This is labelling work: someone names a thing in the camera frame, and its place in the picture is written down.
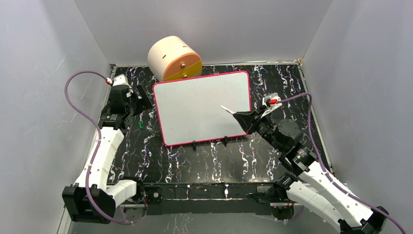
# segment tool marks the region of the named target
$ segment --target whiteboard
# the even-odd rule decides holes
[[[156,83],[153,94],[167,146],[246,135],[223,110],[250,111],[245,71]]]

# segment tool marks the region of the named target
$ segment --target gray wall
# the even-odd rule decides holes
[[[413,223],[413,2],[334,0],[303,60],[333,167],[361,198]],[[383,233],[399,233],[388,222]]]
[[[302,58],[332,0],[75,0],[116,65],[147,65],[150,47],[179,36],[203,63]]]
[[[0,233],[54,234],[61,192],[84,164],[93,126],[66,103],[75,71],[109,74],[73,0],[3,0],[0,7]],[[70,96],[97,118],[106,85],[83,76]]]

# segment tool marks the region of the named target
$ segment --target cylindrical container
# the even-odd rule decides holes
[[[199,54],[176,36],[155,43],[149,50],[148,63],[158,81],[189,78],[202,71]]]

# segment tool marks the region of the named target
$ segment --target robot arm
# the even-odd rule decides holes
[[[152,108],[143,87],[137,88],[141,97],[134,92],[124,75],[115,77],[109,93],[109,102],[103,108],[98,123],[102,139],[89,174],[89,184],[93,200],[111,217],[126,199],[143,196],[139,180],[125,179],[109,188],[106,186],[114,156],[131,124],[131,118]],[[62,197],[72,221],[109,223],[109,220],[94,209],[86,196],[86,173],[91,165],[92,156],[93,152],[90,152],[80,176],[74,185],[64,188]]]
[[[343,234],[379,233],[385,217],[348,196],[352,192],[331,173],[322,170],[317,156],[300,143],[303,132],[297,123],[283,119],[276,124],[271,120],[269,113],[281,106],[279,100],[274,93],[264,97],[263,105],[257,110],[233,114],[247,134],[257,132],[281,152],[280,162],[292,172],[276,181],[269,193],[280,200],[290,199],[303,204]],[[334,186],[326,174],[347,193]],[[298,178],[313,186],[317,193],[303,186]],[[387,213],[382,207],[378,209]]]

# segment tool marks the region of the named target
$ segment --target purple cable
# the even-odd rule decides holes
[[[328,172],[327,168],[325,168],[325,166],[324,166],[324,164],[323,164],[323,162],[322,162],[322,160],[321,160],[321,155],[320,155],[319,150],[318,150],[318,148],[317,148],[317,146],[316,146],[316,143],[315,143],[315,141],[314,141],[313,133],[311,132],[311,100],[312,100],[311,94],[309,94],[309,93],[298,94],[298,95],[295,95],[295,96],[293,96],[293,97],[289,97],[289,98],[283,99],[283,100],[281,100],[281,101],[278,101],[278,103],[288,102],[288,101],[294,100],[294,99],[296,99],[296,98],[300,98],[300,97],[302,97],[302,96],[308,96],[308,97],[309,97],[309,98],[308,98],[307,125],[308,125],[308,133],[309,133],[309,137],[310,137],[310,140],[311,140],[311,144],[313,145],[314,151],[316,152],[317,159],[319,160],[319,164],[320,164],[321,169],[322,169],[324,172]],[[333,178],[331,178],[328,173],[325,174],[325,175],[326,175],[326,177],[328,178],[328,180],[334,184],[334,186],[335,186],[336,188],[338,188],[338,189],[339,189],[340,191],[342,191],[343,193],[347,194],[347,191],[346,191],[344,188],[342,188],[340,185],[338,185],[337,183],[335,183],[335,182],[333,181]],[[360,202],[360,203],[363,203],[364,205],[372,208],[373,210],[379,212],[380,214],[382,214],[383,216],[385,216],[387,219],[389,219],[391,222],[393,222],[393,223],[400,229],[400,231],[401,231],[403,234],[406,234],[406,231],[403,229],[403,227],[402,227],[394,218],[390,217],[388,214],[386,214],[386,213],[384,213],[383,211],[379,210],[379,209],[376,208],[373,204],[370,204],[369,202],[367,202],[367,201],[365,201],[365,200],[363,200],[363,199],[361,199],[361,198],[358,198],[358,197],[356,197],[355,195],[353,195],[353,194],[351,194],[351,193],[349,193],[348,196],[351,197],[352,199],[354,199],[354,200],[356,200],[356,201],[358,201],[358,202]]]
[[[288,222],[291,222],[291,221],[294,221],[294,220],[298,219],[302,215],[303,212],[304,212],[304,206],[301,207],[301,210],[298,213],[298,215],[293,217],[292,219],[289,219]]]
[[[92,73],[92,74],[98,75],[98,76],[102,77],[105,81],[106,81],[107,78],[106,78],[104,75],[102,75],[102,74],[100,74],[100,73],[98,73],[98,72],[94,72],[94,71],[80,71],[80,72],[74,73],[74,74],[67,80],[66,85],[65,85],[65,97],[66,97],[66,100],[67,100],[67,102],[69,103],[69,105],[70,105],[74,110],[76,110],[79,114],[81,114],[81,115],[83,115],[85,118],[87,118],[87,119],[94,125],[94,127],[97,129],[98,141],[97,141],[96,148],[95,148],[94,151],[93,151],[92,158],[91,158],[91,161],[90,161],[90,164],[92,165],[92,164],[93,164],[93,161],[94,161],[94,158],[96,157],[97,150],[98,150],[99,147],[100,147],[100,142],[101,142],[101,139],[102,139],[102,132],[100,131],[100,128],[99,128],[98,124],[95,122],[95,120],[94,120],[92,117],[90,117],[88,114],[86,114],[85,112],[83,112],[82,110],[80,110],[79,108],[77,108],[77,107],[72,103],[72,101],[71,101],[70,98],[69,98],[68,91],[67,91],[67,90],[68,90],[68,87],[69,87],[70,81],[72,81],[73,78],[75,78],[76,76],[78,76],[78,75],[80,75],[80,74],[83,74],[83,73]],[[91,194],[91,192],[90,192],[89,175],[90,175],[90,173],[91,173],[91,169],[92,169],[92,166],[89,166],[89,167],[88,167],[88,170],[87,170],[87,172],[86,172],[86,194],[87,194],[87,196],[88,196],[89,202],[91,203],[91,205],[95,208],[95,210],[96,210],[100,215],[102,215],[105,219],[110,220],[111,222],[115,222],[115,223],[122,224],[122,225],[130,225],[130,224],[133,224],[133,223],[141,220],[143,217],[145,217],[145,216],[143,216],[143,217],[141,217],[140,219],[138,219],[138,220],[136,220],[136,221],[132,221],[132,222],[130,222],[130,223],[126,223],[126,215],[125,215],[125,213],[123,212],[123,210],[121,210],[121,213],[122,213],[122,215],[123,215],[123,217],[124,217],[123,220],[115,219],[115,218],[113,218],[113,217],[110,217],[110,216],[107,215],[103,210],[101,210],[101,209],[99,208],[99,206],[96,204],[96,202],[93,200],[92,194]]]
[[[118,206],[117,209],[119,210],[120,214],[122,215],[123,220],[126,220],[126,214],[123,211],[123,208],[121,206]]]

